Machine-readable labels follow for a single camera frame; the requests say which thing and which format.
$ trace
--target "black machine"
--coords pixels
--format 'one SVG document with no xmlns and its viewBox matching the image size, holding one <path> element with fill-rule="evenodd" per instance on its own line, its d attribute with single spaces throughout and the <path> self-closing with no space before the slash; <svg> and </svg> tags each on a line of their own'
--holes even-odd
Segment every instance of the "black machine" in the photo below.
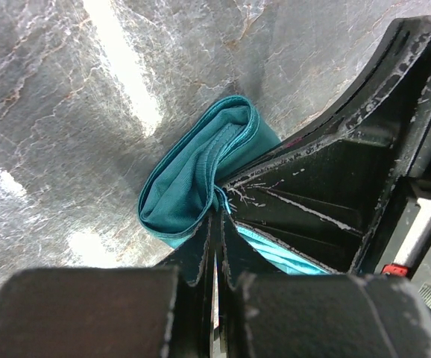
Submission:
<svg viewBox="0 0 431 358">
<path fill-rule="evenodd" d="M 154 268 L 11 278 L 0 357 L 211 357 L 214 334 L 228 357 L 431 357 L 431 16 L 393 21 L 336 103 L 218 185 L 233 212 Z M 330 274 L 282 273 L 236 226 Z"/>
</svg>

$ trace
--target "green fabric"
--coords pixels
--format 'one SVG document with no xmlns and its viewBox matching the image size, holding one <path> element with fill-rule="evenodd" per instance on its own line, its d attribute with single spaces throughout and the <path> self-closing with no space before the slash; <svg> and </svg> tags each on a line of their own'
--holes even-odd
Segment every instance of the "green fabric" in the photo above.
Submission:
<svg viewBox="0 0 431 358">
<path fill-rule="evenodd" d="M 216 190 L 225 198 L 215 182 L 279 143 L 249 100 L 240 95 L 223 98 L 199 119 L 149 176 L 139 197 L 141 224 L 176 248 L 191 236 L 211 206 L 218 208 Z M 285 267 L 287 260 L 298 262 L 296 255 L 273 243 L 269 245 L 268 240 L 251 239 L 251 235 L 242 237 L 272 263 Z"/>
</svg>

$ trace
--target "light blue fabric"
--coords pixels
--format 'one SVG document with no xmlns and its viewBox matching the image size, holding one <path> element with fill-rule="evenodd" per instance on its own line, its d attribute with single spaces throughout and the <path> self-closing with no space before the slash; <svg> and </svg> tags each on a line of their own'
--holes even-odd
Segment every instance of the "light blue fabric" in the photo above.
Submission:
<svg viewBox="0 0 431 358">
<path fill-rule="evenodd" d="M 176 248 L 191 236 L 209 208 L 227 204 L 215 182 L 279 143 L 246 98 L 232 95 L 216 102 L 150 174 L 139 197 L 141 224 Z M 322 271 L 255 233 L 244 231 L 242 237 L 284 272 Z"/>
</svg>

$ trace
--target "marble countertop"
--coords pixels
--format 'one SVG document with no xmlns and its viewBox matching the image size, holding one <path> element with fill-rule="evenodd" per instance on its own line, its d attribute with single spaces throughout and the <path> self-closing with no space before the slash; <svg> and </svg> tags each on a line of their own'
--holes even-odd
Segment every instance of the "marble countertop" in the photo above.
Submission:
<svg viewBox="0 0 431 358">
<path fill-rule="evenodd" d="M 282 137 L 424 0 L 0 0 L 0 285 L 35 266 L 149 266 L 158 160 L 223 95 Z"/>
</svg>

